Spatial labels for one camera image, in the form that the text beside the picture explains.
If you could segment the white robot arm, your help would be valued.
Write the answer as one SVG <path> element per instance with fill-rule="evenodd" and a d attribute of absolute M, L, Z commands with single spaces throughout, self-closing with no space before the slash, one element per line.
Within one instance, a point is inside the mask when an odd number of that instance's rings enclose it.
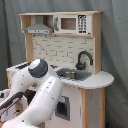
<path fill-rule="evenodd" d="M 32 85 L 38 89 L 28 107 L 17 117 L 6 121 L 2 128 L 38 128 L 51 118 L 60 99 L 63 83 L 43 59 L 36 59 L 12 78 L 8 97 L 0 103 L 0 115 L 19 101 Z"/>

